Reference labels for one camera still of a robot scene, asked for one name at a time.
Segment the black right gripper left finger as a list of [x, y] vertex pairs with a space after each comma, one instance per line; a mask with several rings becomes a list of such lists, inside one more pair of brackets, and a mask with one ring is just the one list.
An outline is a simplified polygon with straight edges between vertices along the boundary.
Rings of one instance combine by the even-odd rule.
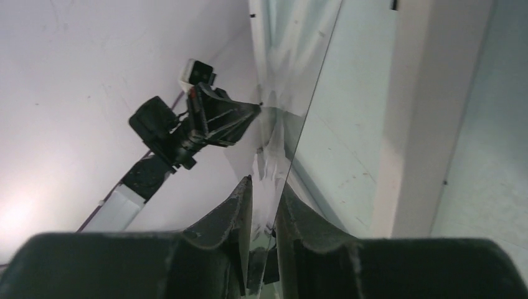
[[180, 231], [39, 234], [1, 277], [2, 298], [240, 298], [252, 179]]

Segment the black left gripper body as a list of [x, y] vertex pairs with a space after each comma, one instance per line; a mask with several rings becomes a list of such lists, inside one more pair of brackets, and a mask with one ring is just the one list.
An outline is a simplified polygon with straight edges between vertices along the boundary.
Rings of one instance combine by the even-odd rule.
[[187, 110], [175, 114], [168, 106], [163, 108], [163, 155], [172, 167], [187, 170], [196, 165], [194, 155], [207, 145], [203, 107], [204, 92], [210, 85], [198, 83], [187, 92]]

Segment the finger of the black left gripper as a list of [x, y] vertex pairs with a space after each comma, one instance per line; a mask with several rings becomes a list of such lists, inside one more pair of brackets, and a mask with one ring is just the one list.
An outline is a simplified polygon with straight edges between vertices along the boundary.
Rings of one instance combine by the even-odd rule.
[[255, 103], [232, 100], [225, 90], [210, 85], [197, 85], [200, 121], [206, 136], [243, 136], [261, 113]]
[[209, 145], [220, 146], [224, 148], [233, 146], [242, 139], [251, 123], [251, 120], [240, 121], [234, 126], [222, 130], [219, 134], [217, 134], [217, 136], [210, 139], [207, 143]]

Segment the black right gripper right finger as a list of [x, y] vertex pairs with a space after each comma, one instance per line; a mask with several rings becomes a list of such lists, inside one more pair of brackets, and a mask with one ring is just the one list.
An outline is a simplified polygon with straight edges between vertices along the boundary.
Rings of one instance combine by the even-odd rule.
[[285, 298], [526, 298], [527, 286], [488, 239], [359, 239], [286, 186], [275, 221]]

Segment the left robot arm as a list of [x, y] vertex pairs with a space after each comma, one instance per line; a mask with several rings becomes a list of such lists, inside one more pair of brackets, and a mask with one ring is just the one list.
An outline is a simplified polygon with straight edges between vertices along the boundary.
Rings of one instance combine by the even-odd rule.
[[207, 146], [238, 143], [262, 112], [256, 103], [232, 100], [207, 83], [191, 87], [187, 109], [175, 114], [159, 96], [142, 104], [128, 123], [148, 152], [106, 195], [79, 232], [123, 230], [179, 168], [192, 169]]

